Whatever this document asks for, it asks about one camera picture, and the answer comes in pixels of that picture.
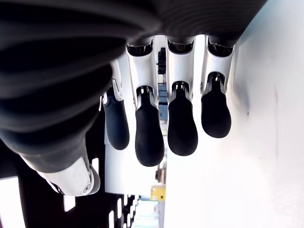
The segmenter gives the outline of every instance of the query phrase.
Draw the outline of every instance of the screw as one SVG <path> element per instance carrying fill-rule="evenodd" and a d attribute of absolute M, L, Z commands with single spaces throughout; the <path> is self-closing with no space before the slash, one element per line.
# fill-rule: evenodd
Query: screw
<path fill-rule="evenodd" d="M 86 193 L 88 190 L 89 190 L 89 188 L 91 187 L 91 185 L 89 184 L 89 185 L 87 185 L 86 187 L 85 187 L 85 189 L 84 189 L 84 193 Z"/>

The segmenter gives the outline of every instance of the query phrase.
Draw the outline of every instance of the yellow object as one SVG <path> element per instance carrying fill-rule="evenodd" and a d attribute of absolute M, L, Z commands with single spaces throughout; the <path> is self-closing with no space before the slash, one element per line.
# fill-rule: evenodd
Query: yellow object
<path fill-rule="evenodd" d="M 151 201 L 165 201 L 166 198 L 166 185 L 153 185 L 151 186 Z"/>

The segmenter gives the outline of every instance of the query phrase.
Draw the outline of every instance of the white wall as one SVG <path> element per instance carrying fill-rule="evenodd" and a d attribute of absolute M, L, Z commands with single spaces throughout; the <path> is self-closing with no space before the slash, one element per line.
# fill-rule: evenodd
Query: white wall
<path fill-rule="evenodd" d="M 164 36 L 155 37 L 155 51 L 158 53 L 165 45 Z M 105 191 L 115 194 L 144 195 L 148 198 L 151 194 L 151 185 L 155 179 L 157 167 L 144 167 L 135 155 L 135 106 L 130 81 L 127 55 L 118 59 L 123 84 L 124 106 L 127 115 L 130 142 L 123 151 L 114 149 L 108 140 L 105 131 Z"/>
<path fill-rule="evenodd" d="M 199 144 L 189 157 L 168 154 L 165 228 L 304 227 L 304 1 L 270 0 L 237 45 L 232 128 L 218 140 L 200 123 L 197 39 Z"/>

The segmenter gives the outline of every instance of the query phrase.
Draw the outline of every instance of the robotic hand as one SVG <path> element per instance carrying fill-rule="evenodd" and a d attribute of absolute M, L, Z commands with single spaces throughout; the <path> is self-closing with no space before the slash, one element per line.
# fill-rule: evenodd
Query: robotic hand
<path fill-rule="evenodd" d="M 166 38 L 167 97 L 169 111 L 168 144 L 179 156 L 194 153 L 198 132 L 192 113 L 195 37 Z M 155 166 L 163 158 L 163 139 L 158 117 L 158 87 L 153 39 L 127 45 L 133 99 L 136 108 L 135 151 L 144 166 Z M 231 117 L 225 93 L 233 47 L 206 37 L 200 90 L 201 123 L 214 138 L 227 136 Z"/>

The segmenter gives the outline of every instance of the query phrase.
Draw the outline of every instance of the black rubber fingertip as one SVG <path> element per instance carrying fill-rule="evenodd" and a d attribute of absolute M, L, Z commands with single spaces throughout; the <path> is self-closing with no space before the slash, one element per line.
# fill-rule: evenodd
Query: black rubber fingertip
<path fill-rule="evenodd" d="M 90 169 L 92 170 L 92 174 L 94 176 L 94 186 L 91 190 L 91 192 L 88 195 L 95 194 L 100 189 L 100 178 L 96 170 L 93 168 L 93 166 L 90 164 Z"/>
<path fill-rule="evenodd" d="M 179 156 L 195 152 L 198 145 L 198 132 L 193 120 L 192 104 L 184 93 L 169 104 L 168 145 Z"/>
<path fill-rule="evenodd" d="M 224 94 L 211 91 L 201 98 L 201 125 L 213 138 L 224 138 L 228 135 L 231 116 Z"/>
<path fill-rule="evenodd" d="M 135 152 L 139 163 L 152 167 L 161 163 L 164 156 L 164 143 L 158 110 L 145 102 L 136 111 Z"/>
<path fill-rule="evenodd" d="M 117 101 L 114 95 L 108 96 L 104 104 L 105 122 L 110 144 L 117 150 L 125 149 L 130 140 L 124 101 Z"/>

